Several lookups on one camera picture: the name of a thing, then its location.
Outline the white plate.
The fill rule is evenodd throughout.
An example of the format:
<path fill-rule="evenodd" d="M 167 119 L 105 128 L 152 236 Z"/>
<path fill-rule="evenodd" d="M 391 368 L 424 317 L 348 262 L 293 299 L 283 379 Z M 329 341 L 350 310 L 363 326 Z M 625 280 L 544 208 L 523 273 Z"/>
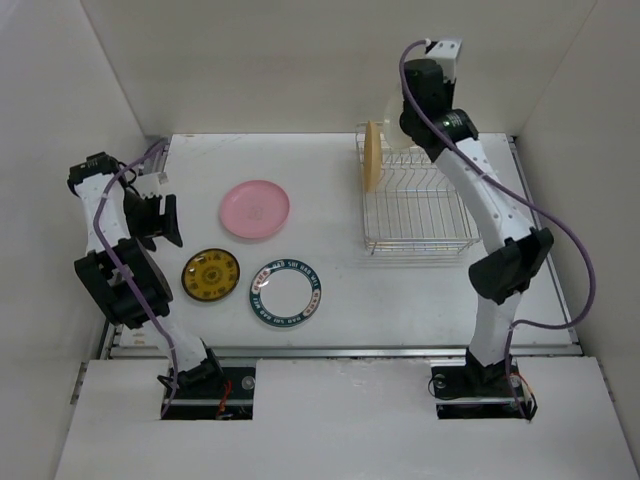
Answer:
<path fill-rule="evenodd" d="M 404 150 L 414 145 L 400 126 L 402 113 L 403 95 L 400 90 L 396 90 L 387 102 L 383 117 L 383 134 L 389 147 L 394 150 Z"/>

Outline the brown gold plate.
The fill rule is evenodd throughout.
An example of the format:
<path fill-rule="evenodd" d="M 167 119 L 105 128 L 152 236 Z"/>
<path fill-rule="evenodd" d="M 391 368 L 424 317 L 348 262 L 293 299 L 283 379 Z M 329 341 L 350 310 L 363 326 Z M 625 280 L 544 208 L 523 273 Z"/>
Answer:
<path fill-rule="evenodd" d="M 212 303 L 229 296 L 237 287 L 241 270 L 229 251 L 209 248 L 194 254 L 184 265 L 181 285 L 193 300 Z"/>

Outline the tan yellow plate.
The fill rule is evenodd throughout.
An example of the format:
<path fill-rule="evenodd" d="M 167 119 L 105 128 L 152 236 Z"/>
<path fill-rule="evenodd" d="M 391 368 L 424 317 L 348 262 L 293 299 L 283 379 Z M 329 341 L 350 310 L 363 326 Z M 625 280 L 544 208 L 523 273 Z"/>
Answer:
<path fill-rule="evenodd" d="M 363 185 L 367 193 L 374 192 L 382 169 L 382 143 L 378 125 L 368 121 L 365 129 Z"/>

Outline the pink plastic plate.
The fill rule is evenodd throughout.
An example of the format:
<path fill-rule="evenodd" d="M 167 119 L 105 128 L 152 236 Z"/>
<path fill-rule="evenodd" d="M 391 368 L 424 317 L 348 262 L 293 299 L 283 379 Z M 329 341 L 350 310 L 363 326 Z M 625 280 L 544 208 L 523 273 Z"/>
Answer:
<path fill-rule="evenodd" d="M 222 226 L 248 240 L 266 239 L 286 224 L 291 203 L 279 185 L 267 180 L 250 180 L 232 187 L 219 208 Z"/>

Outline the blue rimmed grey plate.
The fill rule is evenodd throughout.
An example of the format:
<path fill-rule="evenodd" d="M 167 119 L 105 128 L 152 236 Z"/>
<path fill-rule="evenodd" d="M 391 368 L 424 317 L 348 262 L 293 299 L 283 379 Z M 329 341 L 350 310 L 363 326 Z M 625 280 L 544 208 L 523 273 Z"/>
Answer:
<path fill-rule="evenodd" d="M 265 325 L 291 329 L 316 313 L 322 293 L 320 277 L 310 265 L 283 258 L 264 265 L 253 277 L 249 304 Z"/>

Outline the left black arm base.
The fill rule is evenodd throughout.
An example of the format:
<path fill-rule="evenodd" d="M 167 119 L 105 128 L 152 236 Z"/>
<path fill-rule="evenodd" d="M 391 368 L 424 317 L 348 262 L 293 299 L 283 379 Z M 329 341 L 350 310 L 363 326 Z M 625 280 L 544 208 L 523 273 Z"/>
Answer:
<path fill-rule="evenodd" d="M 195 386 L 179 388 L 173 395 L 170 379 L 162 376 L 164 387 L 160 407 L 162 420 L 244 421 L 253 419 L 256 388 L 256 361 L 229 359 L 221 362 L 223 376 Z"/>

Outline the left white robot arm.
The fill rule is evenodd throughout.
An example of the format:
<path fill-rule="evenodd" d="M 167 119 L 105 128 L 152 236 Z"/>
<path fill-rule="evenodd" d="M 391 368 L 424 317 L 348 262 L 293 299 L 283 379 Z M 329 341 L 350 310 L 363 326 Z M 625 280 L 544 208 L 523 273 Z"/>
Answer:
<path fill-rule="evenodd" d="M 67 184 L 80 199 L 87 223 L 85 255 L 74 269 L 106 319 L 144 333 L 172 363 L 161 382 L 171 392 L 217 394 L 226 377 L 213 351 L 170 316 L 173 294 L 153 260 L 155 238 L 182 246 L 175 195 L 162 195 L 159 181 L 140 194 L 127 168 L 100 152 L 71 167 Z"/>

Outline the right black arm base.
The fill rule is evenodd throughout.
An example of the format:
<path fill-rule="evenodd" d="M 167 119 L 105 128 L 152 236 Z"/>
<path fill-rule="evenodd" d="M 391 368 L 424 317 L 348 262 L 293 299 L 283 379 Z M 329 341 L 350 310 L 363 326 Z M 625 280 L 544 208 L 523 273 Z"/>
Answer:
<path fill-rule="evenodd" d="M 431 368 L 429 393 L 435 399 L 439 420 L 519 419 L 531 421 L 538 402 L 516 364 L 506 375 L 504 367 L 481 379 L 469 365 Z"/>

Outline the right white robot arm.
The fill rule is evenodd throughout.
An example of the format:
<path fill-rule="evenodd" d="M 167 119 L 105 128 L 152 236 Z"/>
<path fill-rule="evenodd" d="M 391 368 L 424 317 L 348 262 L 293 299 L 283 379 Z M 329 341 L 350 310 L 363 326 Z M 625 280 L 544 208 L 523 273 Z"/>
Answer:
<path fill-rule="evenodd" d="M 537 229 L 502 191 L 475 125 L 464 111 L 452 106 L 453 88 L 445 82 L 442 67 L 423 58 L 404 61 L 399 70 L 401 130 L 454 186 L 486 251 L 468 270 L 478 309 L 463 369 L 465 386 L 484 394 L 508 379 L 507 338 L 522 294 L 554 238 L 549 229 Z"/>

